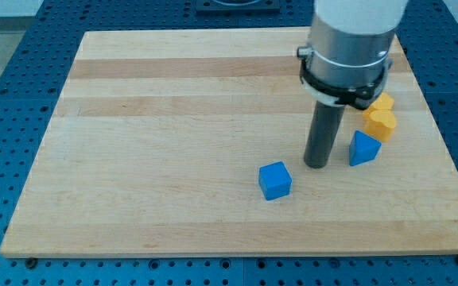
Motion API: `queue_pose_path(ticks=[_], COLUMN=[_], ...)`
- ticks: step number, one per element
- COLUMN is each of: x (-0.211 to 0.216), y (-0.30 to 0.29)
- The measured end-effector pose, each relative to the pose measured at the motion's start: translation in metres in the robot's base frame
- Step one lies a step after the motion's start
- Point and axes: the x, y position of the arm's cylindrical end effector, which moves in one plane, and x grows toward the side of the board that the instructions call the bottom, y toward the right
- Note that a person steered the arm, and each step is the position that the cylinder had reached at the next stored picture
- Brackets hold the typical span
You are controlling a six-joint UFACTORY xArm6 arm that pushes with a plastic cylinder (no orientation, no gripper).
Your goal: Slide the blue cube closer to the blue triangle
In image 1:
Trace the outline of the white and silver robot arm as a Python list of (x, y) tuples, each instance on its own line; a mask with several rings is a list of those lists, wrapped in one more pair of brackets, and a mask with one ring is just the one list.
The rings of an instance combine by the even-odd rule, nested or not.
[(382, 73), (407, 0), (316, 0), (306, 44), (306, 68), (333, 87), (363, 87)]

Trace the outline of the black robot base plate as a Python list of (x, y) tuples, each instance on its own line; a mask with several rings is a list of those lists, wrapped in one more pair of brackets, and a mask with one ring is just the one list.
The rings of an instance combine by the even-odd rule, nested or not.
[(212, 13), (246, 13), (246, 12), (278, 12), (279, 0), (194, 0), (198, 14)]

